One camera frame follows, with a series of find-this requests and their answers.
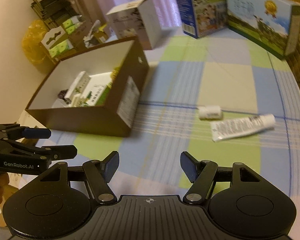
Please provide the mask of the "yellow snack packet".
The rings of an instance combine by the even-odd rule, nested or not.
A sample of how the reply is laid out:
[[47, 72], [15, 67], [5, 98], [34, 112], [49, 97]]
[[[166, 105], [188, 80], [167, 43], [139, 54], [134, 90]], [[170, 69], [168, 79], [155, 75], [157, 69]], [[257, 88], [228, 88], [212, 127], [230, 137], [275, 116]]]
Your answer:
[[110, 74], [110, 78], [111, 78], [112, 81], [114, 81], [114, 80], [116, 79], [116, 77], [117, 77], [117, 75], [118, 75], [120, 69], [121, 69], [121, 67], [115, 67], [115, 68], [113, 69], [113, 71], [112, 71], [111, 74]]

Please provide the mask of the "white green medicine box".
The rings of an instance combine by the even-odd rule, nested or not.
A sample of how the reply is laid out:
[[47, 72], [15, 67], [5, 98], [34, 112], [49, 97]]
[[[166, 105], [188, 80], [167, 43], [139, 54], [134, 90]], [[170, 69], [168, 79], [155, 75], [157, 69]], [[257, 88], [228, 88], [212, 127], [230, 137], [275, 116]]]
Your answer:
[[83, 93], [74, 96], [70, 107], [90, 107], [103, 105], [109, 92], [110, 85], [93, 85], [86, 88]]

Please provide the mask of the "white ointment tube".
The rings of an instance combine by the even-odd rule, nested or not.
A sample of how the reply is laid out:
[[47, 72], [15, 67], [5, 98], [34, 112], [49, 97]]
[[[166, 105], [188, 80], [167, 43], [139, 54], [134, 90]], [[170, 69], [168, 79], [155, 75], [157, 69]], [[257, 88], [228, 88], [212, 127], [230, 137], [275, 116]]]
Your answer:
[[213, 121], [210, 123], [212, 140], [219, 142], [241, 138], [273, 129], [276, 124], [272, 114], [254, 115], [245, 118]]

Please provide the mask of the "brown cardboard storage box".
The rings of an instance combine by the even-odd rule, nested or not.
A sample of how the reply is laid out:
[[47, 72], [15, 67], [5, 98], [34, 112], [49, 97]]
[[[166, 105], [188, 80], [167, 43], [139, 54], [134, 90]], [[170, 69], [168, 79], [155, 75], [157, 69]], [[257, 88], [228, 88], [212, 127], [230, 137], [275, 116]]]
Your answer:
[[[115, 67], [121, 69], [112, 81], [110, 74]], [[111, 86], [103, 105], [70, 107], [72, 102], [58, 98], [58, 93], [69, 89], [82, 71], [91, 77], [86, 88]], [[149, 65], [137, 37], [105, 43], [58, 63], [39, 86], [26, 111], [50, 129], [127, 137], [148, 71]]]

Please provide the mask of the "green landscape milk box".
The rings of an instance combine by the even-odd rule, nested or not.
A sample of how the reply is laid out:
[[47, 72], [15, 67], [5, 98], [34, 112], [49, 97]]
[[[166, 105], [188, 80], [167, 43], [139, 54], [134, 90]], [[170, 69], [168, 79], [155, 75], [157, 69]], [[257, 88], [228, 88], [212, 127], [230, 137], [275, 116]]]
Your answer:
[[294, 53], [300, 5], [290, 0], [226, 0], [228, 25], [278, 59]]

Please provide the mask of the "plaid bed sheet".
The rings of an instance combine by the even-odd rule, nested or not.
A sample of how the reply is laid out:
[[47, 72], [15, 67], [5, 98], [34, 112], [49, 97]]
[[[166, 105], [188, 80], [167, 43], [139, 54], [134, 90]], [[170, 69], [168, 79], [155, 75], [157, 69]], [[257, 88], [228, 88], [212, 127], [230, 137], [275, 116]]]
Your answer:
[[[289, 65], [229, 29], [200, 39], [175, 31], [144, 54], [149, 71], [129, 136], [51, 129], [38, 146], [76, 146], [71, 166], [117, 151], [109, 184], [116, 196], [183, 196], [191, 186], [180, 166], [184, 151], [223, 167], [244, 163], [300, 212], [300, 89]], [[209, 105], [221, 107], [221, 120], [198, 118], [198, 107]], [[213, 121], [265, 114], [275, 116], [273, 129], [212, 140]]]

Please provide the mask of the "blue milk carton box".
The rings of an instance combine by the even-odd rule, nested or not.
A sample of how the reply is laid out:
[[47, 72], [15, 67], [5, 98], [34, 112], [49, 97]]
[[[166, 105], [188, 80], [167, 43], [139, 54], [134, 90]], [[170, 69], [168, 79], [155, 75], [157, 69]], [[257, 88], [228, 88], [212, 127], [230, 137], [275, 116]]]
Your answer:
[[201, 38], [227, 24], [226, 0], [176, 0], [183, 32]]

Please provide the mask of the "small white bottle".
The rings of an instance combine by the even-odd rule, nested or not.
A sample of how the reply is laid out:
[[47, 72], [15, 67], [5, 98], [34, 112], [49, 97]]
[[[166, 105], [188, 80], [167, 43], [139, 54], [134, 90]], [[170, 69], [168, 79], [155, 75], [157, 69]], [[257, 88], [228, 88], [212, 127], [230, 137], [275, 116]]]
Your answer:
[[198, 118], [200, 120], [221, 120], [223, 112], [220, 106], [209, 105], [198, 107]]

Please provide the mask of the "white square gift box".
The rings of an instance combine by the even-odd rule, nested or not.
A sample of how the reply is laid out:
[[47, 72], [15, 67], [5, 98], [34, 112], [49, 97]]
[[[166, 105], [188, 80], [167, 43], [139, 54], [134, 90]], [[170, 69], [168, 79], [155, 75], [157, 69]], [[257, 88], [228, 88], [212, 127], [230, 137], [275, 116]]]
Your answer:
[[117, 38], [137, 36], [144, 50], [152, 50], [162, 38], [172, 36], [174, 28], [162, 28], [153, 0], [136, 0], [111, 8], [108, 22]]

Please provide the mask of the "white green tissue box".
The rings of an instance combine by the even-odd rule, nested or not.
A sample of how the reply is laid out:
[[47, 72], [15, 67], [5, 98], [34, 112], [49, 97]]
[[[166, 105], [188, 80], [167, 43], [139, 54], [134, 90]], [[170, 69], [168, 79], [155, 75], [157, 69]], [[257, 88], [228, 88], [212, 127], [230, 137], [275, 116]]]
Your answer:
[[74, 50], [74, 46], [68, 39], [68, 34], [62, 26], [48, 31], [41, 40], [40, 46], [46, 55], [53, 60], [64, 57]]

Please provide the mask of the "yellow plastic bag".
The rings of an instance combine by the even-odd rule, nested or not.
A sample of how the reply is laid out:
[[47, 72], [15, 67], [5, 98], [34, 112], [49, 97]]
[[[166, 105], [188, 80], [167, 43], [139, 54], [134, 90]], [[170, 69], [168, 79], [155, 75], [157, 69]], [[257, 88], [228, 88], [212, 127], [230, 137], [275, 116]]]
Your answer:
[[49, 30], [42, 20], [34, 20], [28, 27], [21, 47], [28, 61], [42, 74], [48, 73], [55, 65], [42, 46], [42, 39]]

